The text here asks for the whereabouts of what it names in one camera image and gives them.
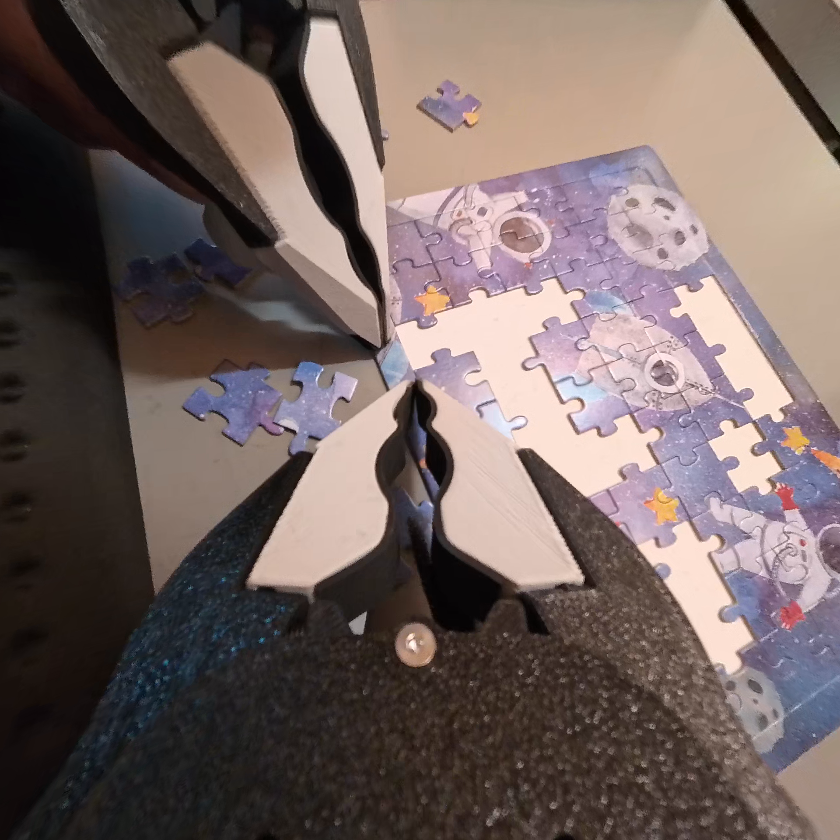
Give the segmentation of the blue jigsaw puzzle piece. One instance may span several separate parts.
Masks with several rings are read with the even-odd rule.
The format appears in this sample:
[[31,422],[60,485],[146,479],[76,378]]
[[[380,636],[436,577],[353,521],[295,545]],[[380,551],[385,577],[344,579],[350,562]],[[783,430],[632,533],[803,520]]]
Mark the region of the blue jigsaw puzzle piece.
[[185,247],[184,256],[192,266],[195,276],[203,282],[219,281],[228,287],[236,288],[254,273],[252,268],[239,265],[222,249],[202,238]]
[[301,390],[295,400],[282,398],[274,414],[276,425],[294,434],[289,444],[289,456],[306,449],[309,440],[323,440],[341,425],[333,417],[338,401],[349,403],[353,399],[358,381],[350,375],[336,372],[328,386],[320,386],[323,367],[312,361],[301,361],[291,378]]
[[400,550],[429,554],[433,542],[434,505],[429,500],[415,502],[401,487],[394,489],[393,501]]
[[239,446],[244,446],[258,427],[280,436],[285,430],[275,422],[275,411],[282,394],[267,382],[269,376],[270,371],[257,363],[240,368],[224,360],[209,377],[223,392],[212,394],[199,387],[182,408],[202,421],[210,413],[221,416],[226,422],[224,436]]
[[131,260],[114,288],[147,329],[163,322],[178,323],[193,315],[194,303],[204,294],[203,283],[178,255]]

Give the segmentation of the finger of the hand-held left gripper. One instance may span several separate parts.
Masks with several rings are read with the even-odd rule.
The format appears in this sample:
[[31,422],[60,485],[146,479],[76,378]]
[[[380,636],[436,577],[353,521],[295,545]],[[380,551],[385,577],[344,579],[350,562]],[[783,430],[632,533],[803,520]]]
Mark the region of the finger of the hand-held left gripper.
[[378,328],[388,329],[384,176],[336,18],[308,17],[297,69],[322,207],[343,237],[357,291],[375,309]]
[[275,231],[275,243],[258,249],[259,258],[296,280],[345,332],[381,346],[375,295],[309,190],[272,82],[214,43],[179,52],[167,66]]

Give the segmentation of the blue jigsaw piece orange corner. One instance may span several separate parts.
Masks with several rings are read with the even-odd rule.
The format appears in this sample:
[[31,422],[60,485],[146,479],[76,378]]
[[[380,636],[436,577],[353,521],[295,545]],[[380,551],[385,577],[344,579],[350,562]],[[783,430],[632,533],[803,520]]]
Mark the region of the blue jigsaw piece orange corner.
[[461,94],[451,80],[443,80],[437,86],[437,96],[425,96],[416,108],[453,133],[462,126],[472,128],[478,123],[481,101],[471,94]]

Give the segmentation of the beige desk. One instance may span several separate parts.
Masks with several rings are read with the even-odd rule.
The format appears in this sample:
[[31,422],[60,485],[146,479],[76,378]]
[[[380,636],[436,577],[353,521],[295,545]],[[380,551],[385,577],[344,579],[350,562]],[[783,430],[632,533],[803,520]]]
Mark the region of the beige desk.
[[[365,2],[388,200],[650,145],[822,404],[838,420],[838,163],[723,2]],[[450,80],[481,101],[447,131],[417,110]],[[291,309],[262,321],[225,289],[147,329],[114,302],[157,591],[287,457],[258,429],[182,410],[223,360],[289,377],[302,360],[358,379],[351,417],[384,391],[354,341]]]

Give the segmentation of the space jigsaw puzzle board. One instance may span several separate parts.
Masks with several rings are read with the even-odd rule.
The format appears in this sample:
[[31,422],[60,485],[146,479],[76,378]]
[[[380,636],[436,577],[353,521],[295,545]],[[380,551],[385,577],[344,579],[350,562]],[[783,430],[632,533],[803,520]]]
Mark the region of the space jigsaw puzzle board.
[[388,385],[447,391],[664,577],[766,763],[838,729],[838,427],[656,153],[390,204]]

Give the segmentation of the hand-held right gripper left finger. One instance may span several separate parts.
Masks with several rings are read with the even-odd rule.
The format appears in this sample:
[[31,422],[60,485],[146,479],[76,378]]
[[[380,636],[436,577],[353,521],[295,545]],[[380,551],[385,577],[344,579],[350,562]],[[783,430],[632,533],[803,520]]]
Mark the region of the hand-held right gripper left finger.
[[393,490],[406,463],[413,384],[390,390],[321,441],[246,584],[360,615],[407,582]]

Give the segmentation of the person's left hand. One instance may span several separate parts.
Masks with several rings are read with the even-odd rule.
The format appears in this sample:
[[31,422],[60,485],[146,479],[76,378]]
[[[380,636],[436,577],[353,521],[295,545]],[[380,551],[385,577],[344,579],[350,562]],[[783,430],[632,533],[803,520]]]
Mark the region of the person's left hand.
[[2,89],[51,128],[90,150],[118,152],[158,182],[194,203],[206,198],[154,162],[94,106],[41,38],[31,18],[2,34]]

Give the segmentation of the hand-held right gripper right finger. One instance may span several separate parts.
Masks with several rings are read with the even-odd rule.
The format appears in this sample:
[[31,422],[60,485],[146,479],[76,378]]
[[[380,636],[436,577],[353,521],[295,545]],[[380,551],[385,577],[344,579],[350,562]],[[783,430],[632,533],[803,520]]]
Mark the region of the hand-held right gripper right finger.
[[519,450],[440,387],[417,385],[438,489],[423,584],[440,621],[484,621],[501,599],[582,585],[585,574]]

